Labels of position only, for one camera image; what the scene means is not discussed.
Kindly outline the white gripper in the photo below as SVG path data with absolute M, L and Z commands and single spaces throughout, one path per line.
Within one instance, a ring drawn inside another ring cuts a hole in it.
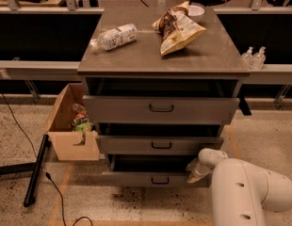
M 190 171 L 193 174 L 189 174 L 188 176 L 187 182 L 189 184 L 200 181 L 205 175 L 212 172 L 212 170 L 208 166 L 202 164 L 198 158 L 194 158 L 187 164 L 186 171 Z

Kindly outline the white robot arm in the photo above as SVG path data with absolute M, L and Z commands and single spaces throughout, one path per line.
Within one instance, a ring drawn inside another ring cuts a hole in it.
M 292 181 L 221 150 L 204 148 L 187 164 L 188 181 L 211 175 L 214 226 L 266 226 L 264 212 L 292 208 Z

